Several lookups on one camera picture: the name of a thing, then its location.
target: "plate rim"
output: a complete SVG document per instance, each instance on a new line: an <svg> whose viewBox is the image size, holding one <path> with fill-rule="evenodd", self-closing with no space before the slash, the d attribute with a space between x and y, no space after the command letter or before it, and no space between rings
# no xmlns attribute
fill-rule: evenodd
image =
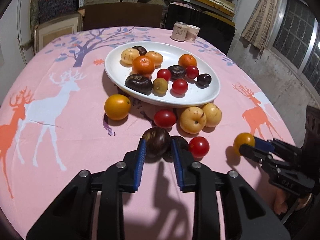
<svg viewBox="0 0 320 240"><path fill-rule="evenodd" d="M191 105L193 106L200 106L200 105L204 105L204 104L207 104L207 103L210 103L212 102L213 100L215 100L217 98L217 96L219 95L220 93L220 90L221 90L221 83L220 83L220 79L218 77L218 75L216 74L216 72L213 70L212 67L209 66L209 64L207 64L203 59L201 59L200 57L198 57L197 55L194 55L193 53L190 53L189 51L185 50L185 49L182 49L182 48L179 48L177 46L174 46L174 45L171 45L171 44L167 44L167 43L163 43L163 42L156 42L156 41L133 41L133 42L129 42L129 43L126 43L126 44L122 44L116 48L113 48L109 53L108 55L106 56L106 59L104 61L104 69L105 69L105 72L106 74L108 75L108 77L110 78L110 80L116 85L118 86L120 89L124 90L124 91L129 91L131 94L134 94L134 95L138 95L139 97L141 98L145 98L146 100L148 100L147 103L149 103L149 101L152 101L152 102L160 102L160 103L163 103L163 104L166 104L166 105L177 105L177 106L181 106L181 107L187 107L187 106L190 106L190 104L186 104L185 102L169 102L167 100L164 100L164 99L154 99L154 98L150 98L148 97L148 95L145 95L145 94L142 94L142 93L139 93L126 87L126 86L123 86L123 85L117 85L117 82L115 82L114 78L112 77L112 74L108 71L108 68L106 66L107 64L107 60L108 58L110 57L110 53L114 50L114 49L117 49L119 47L125 47L125 46L130 46L130 44L134 44L134 43L157 43L157 44L163 44L163 45L167 45L167 46L170 46L170 47L175 47L175 48L178 48L178 49L181 49L185 52L187 52L188 54L194 56L194 57L197 57L199 58L200 60L202 60L209 68L211 68L211 70L213 71L213 73L216 75L217 77L217 80L218 80L218 92L216 93L217 95L215 97L212 97L212 99L210 99L209 101L208 100L205 100L205 101L197 101L197 102L194 102L192 103Z"/></svg>

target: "window screen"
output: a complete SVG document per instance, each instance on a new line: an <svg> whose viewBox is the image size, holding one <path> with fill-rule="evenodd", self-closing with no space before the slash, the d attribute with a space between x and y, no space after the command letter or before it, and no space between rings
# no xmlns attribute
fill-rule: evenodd
<svg viewBox="0 0 320 240"><path fill-rule="evenodd" d="M282 55L299 68L306 55L315 17L299 0L288 0L277 38L273 44Z"/></svg>
<svg viewBox="0 0 320 240"><path fill-rule="evenodd" d="M320 95L320 27L318 28L318 35L316 42L313 46L310 58L303 70L303 74L314 86L318 94Z"/></svg>

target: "can lid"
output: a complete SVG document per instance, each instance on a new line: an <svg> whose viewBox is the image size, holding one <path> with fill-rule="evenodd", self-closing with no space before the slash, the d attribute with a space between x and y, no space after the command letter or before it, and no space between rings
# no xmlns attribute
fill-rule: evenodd
<svg viewBox="0 0 320 240"><path fill-rule="evenodd" d="M183 23L183 22L176 22L176 23L180 23L180 24L182 24L182 25L187 25L186 23Z"/></svg>

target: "red tomato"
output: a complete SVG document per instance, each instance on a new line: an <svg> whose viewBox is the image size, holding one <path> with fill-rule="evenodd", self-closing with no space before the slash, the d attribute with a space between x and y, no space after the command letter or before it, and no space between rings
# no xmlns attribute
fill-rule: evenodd
<svg viewBox="0 0 320 240"><path fill-rule="evenodd" d="M209 152L210 145L206 138L201 136L194 137L189 142L189 152L192 153L195 158L202 158Z"/></svg>
<svg viewBox="0 0 320 240"><path fill-rule="evenodd" d="M173 82L172 84L172 90L179 94L182 95L188 90L188 83L184 79L177 79Z"/></svg>
<svg viewBox="0 0 320 240"><path fill-rule="evenodd" d="M191 79L195 79L199 75L199 70L196 66L189 66L186 69L187 77Z"/></svg>
<svg viewBox="0 0 320 240"><path fill-rule="evenodd" d="M157 78L162 77L165 80L167 80L169 82L169 80L171 79L171 72L168 69L160 69L157 73Z"/></svg>
<svg viewBox="0 0 320 240"><path fill-rule="evenodd" d="M177 121L175 114L167 109L156 112L153 118L156 126L164 129L171 128Z"/></svg>

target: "can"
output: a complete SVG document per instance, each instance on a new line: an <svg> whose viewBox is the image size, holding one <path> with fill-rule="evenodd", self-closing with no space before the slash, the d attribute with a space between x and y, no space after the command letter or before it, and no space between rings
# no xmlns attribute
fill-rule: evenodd
<svg viewBox="0 0 320 240"><path fill-rule="evenodd" d="M184 41L188 31L188 25L183 22L176 22L173 26L171 39L175 41Z"/></svg>

